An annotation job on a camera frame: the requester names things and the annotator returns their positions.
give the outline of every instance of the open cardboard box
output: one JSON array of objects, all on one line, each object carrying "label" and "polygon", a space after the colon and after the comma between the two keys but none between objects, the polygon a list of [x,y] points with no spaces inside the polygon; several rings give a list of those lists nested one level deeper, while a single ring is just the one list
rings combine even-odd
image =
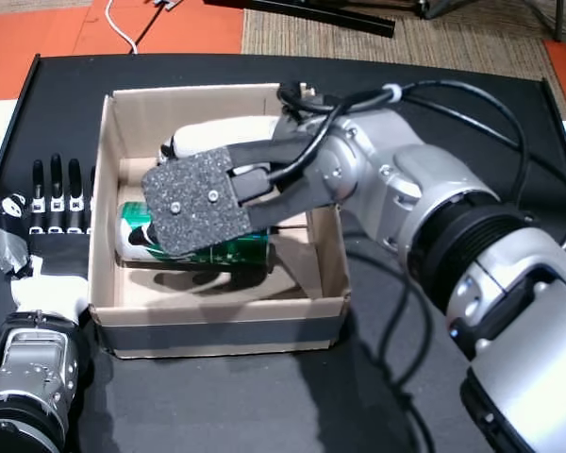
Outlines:
[{"label": "open cardboard box", "polygon": [[253,354],[330,347],[349,304],[335,208],[289,219],[272,234],[269,274],[131,266],[115,253],[117,208],[143,201],[141,179],[184,125],[278,115],[276,84],[128,90],[103,107],[90,250],[91,314],[120,358]]}]

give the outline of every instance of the table surface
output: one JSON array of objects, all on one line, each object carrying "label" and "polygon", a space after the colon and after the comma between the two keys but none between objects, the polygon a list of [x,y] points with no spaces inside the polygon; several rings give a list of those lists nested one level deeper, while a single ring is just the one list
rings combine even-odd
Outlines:
[{"label": "table surface", "polygon": [[[397,81],[459,78],[506,102],[524,124],[533,153],[566,170],[561,131],[539,83],[433,68],[360,61],[227,56],[109,56],[43,59],[5,155],[0,194],[28,192],[34,159],[60,152],[90,168],[103,97],[115,89],[303,80],[320,92],[345,94]],[[506,131],[481,102],[456,92],[433,97]],[[461,159],[504,195],[517,159],[471,129],[400,104],[422,138]],[[566,190],[537,168],[529,174],[526,207],[557,238],[566,229]],[[353,288],[342,340],[329,351],[186,360],[119,361],[95,347],[92,385],[83,395],[74,437],[82,452],[375,452],[408,451],[407,416],[389,376],[411,362],[423,337],[415,292],[388,347],[375,356],[404,282],[394,261],[342,217]],[[0,322],[13,308],[0,274]],[[406,391],[439,451],[490,448],[461,406],[458,387],[467,361],[431,310],[434,337]],[[92,324],[86,327],[92,337]]]}]

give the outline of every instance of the white cable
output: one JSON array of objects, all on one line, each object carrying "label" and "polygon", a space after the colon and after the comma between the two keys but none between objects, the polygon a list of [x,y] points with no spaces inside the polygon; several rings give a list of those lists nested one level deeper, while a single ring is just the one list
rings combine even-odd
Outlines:
[{"label": "white cable", "polygon": [[122,31],[122,29],[120,27],[118,27],[113,22],[113,19],[111,19],[111,16],[109,14],[109,10],[111,9],[112,4],[113,4],[113,0],[109,0],[108,3],[107,3],[107,6],[105,7],[105,18],[107,19],[107,22],[109,22],[109,25],[111,26],[111,28],[113,28],[113,31],[115,31],[118,35],[120,35],[128,44],[130,44],[130,47],[132,47],[132,53],[134,55],[138,55],[139,49],[137,48],[134,41],[132,39],[130,39],[130,37],[128,35],[126,35]]}]

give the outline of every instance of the green can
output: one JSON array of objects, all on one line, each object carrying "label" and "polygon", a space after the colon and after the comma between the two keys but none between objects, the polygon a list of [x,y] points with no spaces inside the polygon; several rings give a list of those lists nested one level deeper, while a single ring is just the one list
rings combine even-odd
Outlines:
[{"label": "green can", "polygon": [[118,209],[116,251],[123,261],[164,262],[201,267],[267,267],[268,232],[241,236],[181,257],[166,254],[155,238],[146,203],[128,201]]}]

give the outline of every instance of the cable tie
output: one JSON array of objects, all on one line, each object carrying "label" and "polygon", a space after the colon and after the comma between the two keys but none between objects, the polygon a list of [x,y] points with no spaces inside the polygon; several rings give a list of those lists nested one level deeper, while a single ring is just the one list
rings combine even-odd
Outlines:
[{"label": "cable tie", "polygon": [[399,102],[403,98],[403,89],[397,83],[387,83],[382,90],[390,90],[392,92],[392,99],[388,101],[389,103]]}]

